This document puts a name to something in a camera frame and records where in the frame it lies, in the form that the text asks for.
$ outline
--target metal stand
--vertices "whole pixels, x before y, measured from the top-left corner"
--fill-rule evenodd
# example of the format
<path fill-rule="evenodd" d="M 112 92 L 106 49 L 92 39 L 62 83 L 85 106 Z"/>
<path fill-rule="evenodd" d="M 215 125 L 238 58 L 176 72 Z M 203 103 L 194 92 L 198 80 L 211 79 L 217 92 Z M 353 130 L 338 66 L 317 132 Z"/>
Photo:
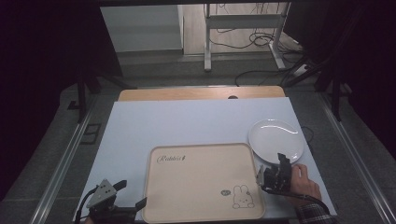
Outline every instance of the metal stand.
<path fill-rule="evenodd" d="M 78 123 L 81 123 L 85 117 L 87 106 L 85 97 L 85 85 L 87 85 L 90 93 L 97 94 L 101 91 L 101 86 L 96 78 L 97 76 L 105 78 L 107 81 L 121 87 L 123 90 L 137 90 L 137 87 L 130 86 L 113 76 L 108 75 L 106 72 L 96 68 L 81 69 L 78 71 L 77 81 L 78 81 L 78 105 L 74 105 L 75 109 L 79 109 Z"/>
<path fill-rule="evenodd" d="M 277 68 L 285 70 L 285 64 L 279 55 L 277 46 L 279 38 L 288 16 L 290 3 L 287 3 L 281 14 L 265 15 L 210 15 L 210 4 L 206 4 L 206 34 L 205 34 L 205 71 L 212 69 L 211 65 L 211 29 L 254 29 L 254 28 L 276 28 L 274 41 L 270 43 L 270 50 L 275 58 Z"/>

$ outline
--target wooden floor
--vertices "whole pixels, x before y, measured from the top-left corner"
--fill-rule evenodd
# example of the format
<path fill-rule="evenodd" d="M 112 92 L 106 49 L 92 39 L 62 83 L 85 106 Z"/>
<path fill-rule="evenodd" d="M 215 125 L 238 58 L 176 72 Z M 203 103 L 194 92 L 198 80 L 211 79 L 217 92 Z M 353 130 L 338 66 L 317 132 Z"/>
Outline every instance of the wooden floor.
<path fill-rule="evenodd" d="M 276 14 L 281 13 L 285 4 L 286 3 L 212 4 L 210 5 L 210 15 Z M 184 16 L 184 54 L 202 54 L 204 53 L 205 46 L 205 5 L 184 5 L 182 8 Z M 254 44 L 250 45 L 251 41 L 249 37 L 255 32 L 272 35 L 274 29 L 237 29 L 229 32 L 224 31 L 227 30 L 211 30 L 210 39 L 213 42 L 211 52 L 269 51 L 267 45 L 264 47 L 258 47 Z M 291 38 L 285 34 L 282 34 L 281 42 L 288 45 L 289 48 L 299 48 L 292 42 Z M 259 39 L 257 43 L 260 45 L 265 44 L 266 40 Z"/>

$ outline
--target wooden board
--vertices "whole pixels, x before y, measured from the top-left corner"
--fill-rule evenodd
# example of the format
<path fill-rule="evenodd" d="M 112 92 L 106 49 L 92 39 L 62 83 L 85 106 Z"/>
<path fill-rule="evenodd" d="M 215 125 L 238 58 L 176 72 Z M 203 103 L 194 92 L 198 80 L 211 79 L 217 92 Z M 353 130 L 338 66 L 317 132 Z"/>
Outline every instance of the wooden board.
<path fill-rule="evenodd" d="M 285 97 L 285 92 L 278 86 L 144 89 L 122 91 L 119 101 L 205 100 L 234 96 L 241 99 Z"/>

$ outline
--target black cable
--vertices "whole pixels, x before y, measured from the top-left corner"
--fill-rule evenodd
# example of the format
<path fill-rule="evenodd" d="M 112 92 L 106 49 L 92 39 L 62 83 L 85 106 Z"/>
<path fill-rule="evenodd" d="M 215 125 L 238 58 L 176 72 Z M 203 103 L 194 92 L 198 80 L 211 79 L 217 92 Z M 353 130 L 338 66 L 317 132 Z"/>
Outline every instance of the black cable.
<path fill-rule="evenodd" d="M 265 14 L 268 14 L 268 7 L 270 6 L 269 3 L 267 3 L 267 9 L 265 9 Z"/>
<path fill-rule="evenodd" d="M 301 129 L 307 129 L 309 132 L 311 132 L 311 137 L 306 140 L 307 143 L 310 143 L 313 139 L 314 139 L 314 131 L 312 131 L 312 129 L 306 127 L 306 126 L 302 126 Z"/>
<path fill-rule="evenodd" d="M 258 5 L 259 5 L 259 3 L 256 3 L 256 6 L 255 6 L 253 9 L 251 9 L 251 11 L 250 11 L 250 14 L 252 14 L 252 13 L 253 13 L 254 9 L 256 9 L 256 8 L 257 8 L 257 10 L 258 10 Z"/>
<path fill-rule="evenodd" d="M 268 77 L 265 77 L 264 78 L 264 80 L 263 81 L 261 81 L 260 83 L 259 83 L 259 86 L 260 85 L 262 85 L 269 77 L 274 77 L 274 76 L 278 76 L 278 75 L 282 75 L 282 73 L 279 73 L 279 74 L 274 74 L 274 75 L 271 75 L 271 76 L 268 76 Z"/>
<path fill-rule="evenodd" d="M 88 191 L 88 193 L 84 196 L 84 199 L 81 201 L 81 204 L 79 205 L 79 209 L 76 212 L 76 217 L 75 217 L 75 224 L 79 224 L 79 221 L 81 220 L 81 211 L 82 207 L 84 206 L 85 201 L 87 201 L 88 197 L 90 197 L 91 194 L 94 194 L 96 190 L 98 189 L 99 186 L 96 186 L 96 188 L 91 189 Z"/>
<path fill-rule="evenodd" d="M 262 11 L 264 10 L 264 3 L 262 3 L 262 10 L 260 11 L 260 14 L 262 14 Z"/>
<path fill-rule="evenodd" d="M 304 64 L 304 62 L 306 62 L 308 60 L 307 56 L 303 56 L 299 61 L 297 61 L 294 66 L 292 68 L 289 69 L 289 71 L 293 70 L 296 67 L 302 66 Z M 282 80 L 280 80 L 279 82 L 279 86 L 283 87 L 284 83 L 288 80 L 288 78 L 290 77 L 290 73 L 287 73 Z"/>
<path fill-rule="evenodd" d="M 329 211 L 329 208 L 327 207 L 327 205 L 323 201 L 321 201 L 315 197 L 305 195 L 305 194 L 295 194 L 295 193 L 291 193 L 291 192 L 276 191 L 276 190 L 272 190 L 272 189 L 263 189 L 263 190 L 269 194 L 293 197 L 293 198 L 309 201 L 312 203 L 317 203 L 318 205 L 320 205 L 323 208 L 323 210 L 325 211 L 326 214 L 328 214 L 328 215 L 330 214 L 330 211 Z"/>
<path fill-rule="evenodd" d="M 218 4 L 219 7 L 224 7 L 224 10 L 227 12 L 227 14 L 230 14 L 230 12 L 228 12 L 227 8 L 225 7 L 225 3 L 221 6 L 220 4 Z"/>
<path fill-rule="evenodd" d="M 254 44 L 254 43 L 250 43 L 250 44 L 248 44 L 248 45 L 246 45 L 246 46 L 243 46 L 243 47 L 236 47 L 236 46 L 231 46 L 231 45 L 226 45 L 226 44 L 221 44 L 221 43 L 213 42 L 213 40 L 211 40 L 210 38 L 209 38 L 209 41 L 210 41 L 212 44 L 214 44 L 214 45 L 225 46 L 225 47 L 232 48 L 232 49 L 245 49 L 245 48 L 247 48 L 247 47 L 249 47 L 249 46 L 251 46 L 251 45 Z"/>
<path fill-rule="evenodd" d="M 247 71 L 247 72 L 241 73 L 238 76 L 236 76 L 234 79 L 235 86 L 239 87 L 238 78 L 240 78 L 242 75 L 248 74 L 248 73 L 276 73 L 276 74 L 278 74 L 279 71 L 252 70 L 252 71 Z"/>
<path fill-rule="evenodd" d="M 280 5 L 280 3 L 277 3 L 276 14 L 279 11 L 279 5 Z"/>
<path fill-rule="evenodd" d="M 274 38 L 272 36 L 268 35 L 267 33 L 257 32 L 257 28 L 256 28 L 256 31 L 254 31 L 253 34 L 251 34 L 248 37 L 248 39 L 250 40 L 250 43 L 253 43 L 255 46 L 264 47 L 264 46 L 268 45 L 269 41 L 273 40 Z M 257 43 L 257 40 L 259 40 L 259 39 L 266 41 L 266 43 L 264 43 L 264 44 Z"/>

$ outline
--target aluminum rail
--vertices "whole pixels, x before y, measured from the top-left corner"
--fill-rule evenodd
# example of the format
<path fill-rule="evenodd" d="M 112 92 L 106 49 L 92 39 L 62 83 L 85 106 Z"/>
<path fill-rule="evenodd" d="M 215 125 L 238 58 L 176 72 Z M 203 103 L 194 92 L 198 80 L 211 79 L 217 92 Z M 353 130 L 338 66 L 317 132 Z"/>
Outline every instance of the aluminum rail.
<path fill-rule="evenodd" d="M 71 161 L 76 154 L 79 141 L 81 140 L 82 135 L 84 134 L 84 130 L 87 127 L 88 122 L 90 121 L 92 115 L 93 106 L 96 103 L 97 95 L 93 95 L 88 102 L 88 110 L 87 114 L 82 120 L 82 122 L 75 129 L 73 136 L 67 145 L 67 148 L 58 163 L 58 166 L 55 169 L 55 172 L 52 174 L 52 177 L 47 185 L 46 190 L 43 193 L 43 196 L 40 199 L 40 202 L 33 213 L 33 216 L 29 223 L 31 224 L 43 224 L 47 220 L 47 217 L 50 213 L 50 209 L 55 202 L 56 195 L 61 188 L 62 183 L 64 182 L 64 177 L 66 176 L 67 170 L 70 166 Z"/>
<path fill-rule="evenodd" d="M 327 117 L 329 118 L 330 123 L 332 124 L 335 132 L 344 146 L 344 149 L 346 150 L 346 154 L 351 160 L 356 172 L 361 178 L 361 182 L 371 197 L 378 214 L 381 216 L 384 223 L 396 223 L 396 217 L 391 211 L 387 198 L 385 197 L 381 188 L 376 184 L 367 166 L 364 164 L 364 161 L 361 158 L 358 150 L 356 149 L 352 140 L 349 138 L 343 123 L 339 122 L 332 114 L 329 100 L 324 95 L 324 93 L 319 93 L 318 97 L 322 103 L 322 107 Z"/>

